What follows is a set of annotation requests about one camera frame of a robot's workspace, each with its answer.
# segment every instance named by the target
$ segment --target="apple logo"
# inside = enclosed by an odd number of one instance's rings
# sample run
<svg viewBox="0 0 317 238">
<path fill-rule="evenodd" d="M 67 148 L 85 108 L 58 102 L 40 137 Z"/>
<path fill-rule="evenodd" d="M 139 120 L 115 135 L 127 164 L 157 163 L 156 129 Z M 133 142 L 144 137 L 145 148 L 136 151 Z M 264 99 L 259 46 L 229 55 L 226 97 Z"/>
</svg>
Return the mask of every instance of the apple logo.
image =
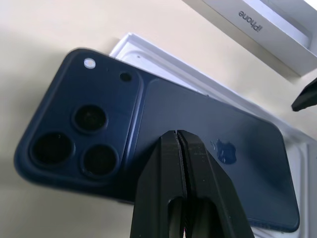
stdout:
<svg viewBox="0 0 317 238">
<path fill-rule="evenodd" d="M 231 165 L 237 161 L 236 147 L 232 143 L 223 143 L 221 140 L 217 140 L 216 147 L 217 157 L 222 163 Z"/>
</svg>

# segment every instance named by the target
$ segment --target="white box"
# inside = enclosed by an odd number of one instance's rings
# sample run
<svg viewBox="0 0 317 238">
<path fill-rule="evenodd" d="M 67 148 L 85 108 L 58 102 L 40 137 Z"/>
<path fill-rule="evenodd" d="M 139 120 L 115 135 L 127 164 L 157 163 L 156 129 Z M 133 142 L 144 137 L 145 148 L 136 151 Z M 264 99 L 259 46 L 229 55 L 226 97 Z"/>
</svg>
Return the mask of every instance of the white box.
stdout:
<svg viewBox="0 0 317 238">
<path fill-rule="evenodd" d="M 317 68 L 317 11 L 304 0 L 184 1 L 209 21 L 201 8 L 214 9 L 297 74 Z"/>
</svg>

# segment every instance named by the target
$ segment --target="camera flash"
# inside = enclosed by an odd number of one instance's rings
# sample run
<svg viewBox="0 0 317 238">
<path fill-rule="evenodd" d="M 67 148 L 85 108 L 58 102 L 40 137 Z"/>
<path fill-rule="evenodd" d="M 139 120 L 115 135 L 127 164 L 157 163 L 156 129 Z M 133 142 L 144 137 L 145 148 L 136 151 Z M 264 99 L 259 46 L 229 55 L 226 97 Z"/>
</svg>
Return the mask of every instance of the camera flash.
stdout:
<svg viewBox="0 0 317 238">
<path fill-rule="evenodd" d="M 86 68 L 93 69 L 94 67 L 96 67 L 96 62 L 91 58 L 86 58 L 84 60 L 84 66 Z"/>
</svg>

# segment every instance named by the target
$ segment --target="white tray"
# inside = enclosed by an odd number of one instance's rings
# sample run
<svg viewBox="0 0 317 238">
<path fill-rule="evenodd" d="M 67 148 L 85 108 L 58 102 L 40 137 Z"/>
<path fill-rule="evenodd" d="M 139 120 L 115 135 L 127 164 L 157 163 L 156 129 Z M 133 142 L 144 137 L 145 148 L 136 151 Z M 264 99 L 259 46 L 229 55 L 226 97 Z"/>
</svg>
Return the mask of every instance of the white tray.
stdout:
<svg viewBox="0 0 317 238">
<path fill-rule="evenodd" d="M 317 189 L 314 189 L 314 182 L 317 181 L 317 175 L 314 173 L 314 169 L 317 169 L 317 141 L 135 34 L 128 33 L 114 47 L 110 56 L 232 104 L 277 125 L 285 140 L 301 222 L 294 233 L 258 228 L 252 230 L 257 238 L 317 237 L 317 228 L 313 225 L 314 221 L 317 221 Z"/>
</svg>

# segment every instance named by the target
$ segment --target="black object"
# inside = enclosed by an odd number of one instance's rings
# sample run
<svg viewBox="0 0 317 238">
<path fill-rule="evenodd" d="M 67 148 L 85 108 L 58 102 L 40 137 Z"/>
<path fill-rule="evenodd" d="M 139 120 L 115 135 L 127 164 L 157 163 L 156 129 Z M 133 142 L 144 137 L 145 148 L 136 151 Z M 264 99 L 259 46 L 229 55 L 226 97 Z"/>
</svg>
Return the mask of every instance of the black object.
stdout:
<svg viewBox="0 0 317 238">
<path fill-rule="evenodd" d="M 61 132 L 48 133 L 41 136 L 34 144 L 32 155 L 44 165 L 56 165 L 69 158 L 72 142 Z"/>
<path fill-rule="evenodd" d="M 80 129 L 96 131 L 106 123 L 106 115 L 98 106 L 85 105 L 76 112 L 75 122 Z"/>
<path fill-rule="evenodd" d="M 302 109 L 314 106 L 317 104 L 317 78 L 308 84 L 296 100 L 292 104 L 292 109 L 298 112 Z"/>
<path fill-rule="evenodd" d="M 84 156 L 84 169 L 97 176 L 107 175 L 113 171 L 117 156 L 112 148 L 107 145 L 95 145 Z"/>
<path fill-rule="evenodd" d="M 130 238 L 253 238 L 233 183 L 189 132 L 159 138 L 136 192 Z"/>
</svg>

